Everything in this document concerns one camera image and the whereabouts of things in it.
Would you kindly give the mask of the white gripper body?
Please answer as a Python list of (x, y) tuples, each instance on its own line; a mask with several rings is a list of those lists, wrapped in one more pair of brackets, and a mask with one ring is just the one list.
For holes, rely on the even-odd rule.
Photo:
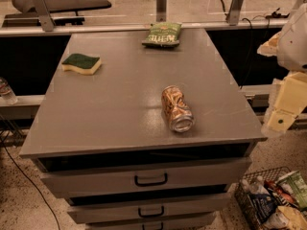
[(278, 64), (289, 71), (307, 71), (307, 4), (302, 4), (282, 28), (277, 43)]

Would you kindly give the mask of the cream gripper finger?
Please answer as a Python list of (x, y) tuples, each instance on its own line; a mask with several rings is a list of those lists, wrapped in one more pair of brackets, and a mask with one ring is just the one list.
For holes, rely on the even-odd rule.
[(306, 73), (290, 72), (283, 80), (274, 79), (262, 133), (269, 138), (284, 134), (306, 107)]
[(268, 41), (258, 47), (257, 53), (264, 57), (277, 57), (279, 54), (278, 41), (280, 36), (280, 32), (274, 34)]

